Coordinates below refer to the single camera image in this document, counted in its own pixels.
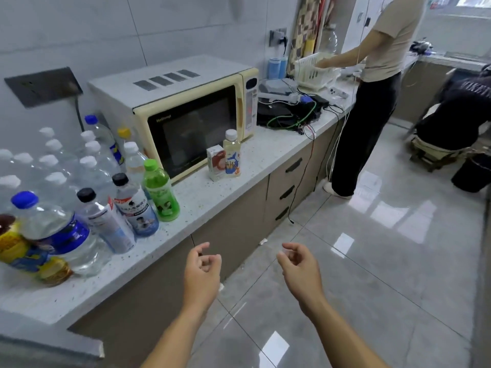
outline white shoe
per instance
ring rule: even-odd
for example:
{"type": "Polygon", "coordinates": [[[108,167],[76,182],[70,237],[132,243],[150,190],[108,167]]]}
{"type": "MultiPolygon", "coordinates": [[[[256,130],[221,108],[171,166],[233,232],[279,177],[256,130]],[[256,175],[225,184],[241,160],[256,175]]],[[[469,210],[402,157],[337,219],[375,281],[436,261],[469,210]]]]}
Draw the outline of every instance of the white shoe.
{"type": "Polygon", "coordinates": [[[337,194],[333,189],[332,189],[332,183],[331,182],[326,182],[324,184],[324,186],[322,186],[322,188],[324,189],[325,192],[331,194],[331,195],[334,195],[334,196],[337,196],[339,198],[342,198],[342,199],[351,199],[353,197],[353,195],[351,196],[341,196],[339,194],[337,194]]]}

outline bottle cap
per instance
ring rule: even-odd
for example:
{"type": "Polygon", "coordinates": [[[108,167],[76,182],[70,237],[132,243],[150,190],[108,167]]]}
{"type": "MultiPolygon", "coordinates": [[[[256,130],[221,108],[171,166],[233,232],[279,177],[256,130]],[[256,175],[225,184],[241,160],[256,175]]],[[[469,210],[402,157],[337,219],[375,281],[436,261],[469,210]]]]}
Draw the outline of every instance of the bottle cap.
{"type": "Polygon", "coordinates": [[[53,167],[58,164],[58,159],[55,155],[44,155],[39,158],[39,162],[49,167],[53,167]]]}
{"type": "Polygon", "coordinates": [[[52,138],[54,137],[54,130],[53,128],[41,128],[39,132],[45,136],[46,138],[52,138]]]}
{"type": "Polygon", "coordinates": [[[29,209],[39,202],[39,198],[30,191],[21,191],[10,199],[17,209],[29,209]]]}
{"type": "Polygon", "coordinates": [[[82,203],[89,203],[95,199],[96,193],[91,188],[83,188],[77,192],[77,197],[82,203]]]}
{"type": "Polygon", "coordinates": [[[95,168],[97,160],[95,160],[94,156],[85,156],[80,159],[80,164],[86,168],[95,168]]]}
{"type": "Polygon", "coordinates": [[[128,177],[125,173],[116,173],[113,175],[113,183],[116,186],[124,186],[129,182],[128,177]]]}
{"type": "Polygon", "coordinates": [[[129,139],[131,137],[131,130],[128,128],[119,128],[118,135],[123,139],[129,139]]]}
{"type": "Polygon", "coordinates": [[[228,129],[225,132],[225,138],[229,141],[235,141],[237,139],[237,131],[235,129],[228,129]]]}
{"type": "Polygon", "coordinates": [[[138,152],[138,145],[136,142],[126,142],[123,146],[127,154],[136,154],[138,152]]]}
{"type": "Polygon", "coordinates": [[[34,160],[31,155],[29,155],[27,152],[23,152],[21,154],[17,154],[14,156],[15,161],[19,161],[22,164],[30,164],[34,160]]]}
{"type": "Polygon", "coordinates": [[[58,141],[57,139],[50,139],[49,141],[46,142],[46,147],[49,148],[51,151],[58,151],[63,146],[61,145],[61,142],[58,141]]]}
{"type": "Polygon", "coordinates": [[[7,188],[18,188],[21,185],[21,180],[17,176],[0,177],[0,186],[7,188]]]}
{"type": "Polygon", "coordinates": [[[95,153],[101,151],[101,144],[97,141],[90,141],[90,142],[85,143],[85,148],[91,154],[95,154],[95,153]]]}
{"type": "Polygon", "coordinates": [[[66,182],[66,177],[61,172],[51,173],[49,176],[45,178],[48,182],[51,182],[57,186],[61,186],[66,182]]]}
{"type": "Polygon", "coordinates": [[[157,161],[153,159],[147,159],[143,162],[143,166],[145,167],[145,170],[148,170],[149,172],[156,170],[158,165],[157,161]]]}
{"type": "Polygon", "coordinates": [[[95,141],[95,134],[92,130],[83,131],[80,136],[86,142],[95,141]]]}
{"type": "Polygon", "coordinates": [[[95,115],[86,115],[85,122],[89,125],[94,125],[98,123],[97,117],[95,115]]]}
{"type": "Polygon", "coordinates": [[[10,160],[13,157],[14,157],[14,154],[11,153],[9,150],[7,150],[5,148],[0,149],[0,159],[10,160]]]}

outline drawer handle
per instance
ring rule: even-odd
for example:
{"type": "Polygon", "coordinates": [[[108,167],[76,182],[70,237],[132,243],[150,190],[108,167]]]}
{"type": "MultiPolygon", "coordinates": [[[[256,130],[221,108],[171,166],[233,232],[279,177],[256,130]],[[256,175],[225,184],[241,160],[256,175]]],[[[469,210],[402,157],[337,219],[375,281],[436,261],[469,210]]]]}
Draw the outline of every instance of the drawer handle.
{"type": "Polygon", "coordinates": [[[288,195],[290,195],[292,193],[294,188],[295,188],[295,185],[291,186],[288,190],[286,190],[286,192],[283,195],[281,195],[279,197],[279,200],[283,200],[284,198],[288,197],[288,195]]]}
{"type": "Polygon", "coordinates": [[[289,167],[287,170],[285,170],[285,173],[290,173],[290,172],[293,172],[295,169],[297,169],[300,164],[302,163],[302,158],[298,159],[297,161],[295,161],[294,164],[291,165],[291,167],[289,167]]]}
{"type": "Polygon", "coordinates": [[[285,214],[286,214],[287,212],[288,212],[288,206],[287,206],[287,207],[285,208],[285,210],[284,210],[284,211],[282,211],[282,212],[279,214],[279,216],[277,216],[277,217],[276,217],[274,220],[275,220],[275,221],[280,220],[281,218],[283,218],[283,216],[285,216],[285,214]]]}

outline black pants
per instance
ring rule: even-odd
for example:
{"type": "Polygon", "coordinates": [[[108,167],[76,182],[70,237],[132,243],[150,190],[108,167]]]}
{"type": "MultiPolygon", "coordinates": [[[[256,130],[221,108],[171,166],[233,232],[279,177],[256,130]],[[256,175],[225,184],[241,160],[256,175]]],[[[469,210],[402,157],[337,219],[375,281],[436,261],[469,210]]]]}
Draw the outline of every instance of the black pants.
{"type": "Polygon", "coordinates": [[[360,83],[334,160],[331,182],[337,194],[353,195],[358,174],[394,112],[400,88],[401,73],[381,81],[360,83]]]}

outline black bottle cap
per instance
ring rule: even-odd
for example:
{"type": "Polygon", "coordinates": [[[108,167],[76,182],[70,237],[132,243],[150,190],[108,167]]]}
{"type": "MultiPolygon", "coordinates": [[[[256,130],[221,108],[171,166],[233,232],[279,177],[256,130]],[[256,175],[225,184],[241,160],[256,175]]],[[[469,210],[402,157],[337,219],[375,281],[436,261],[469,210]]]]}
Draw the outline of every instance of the black bottle cap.
{"type": "Polygon", "coordinates": [[[125,173],[117,173],[113,175],[113,183],[116,186],[124,186],[129,182],[128,177],[125,173]]]}
{"type": "Polygon", "coordinates": [[[91,188],[83,188],[77,192],[77,197],[82,203],[88,203],[95,199],[96,194],[91,188]]]}

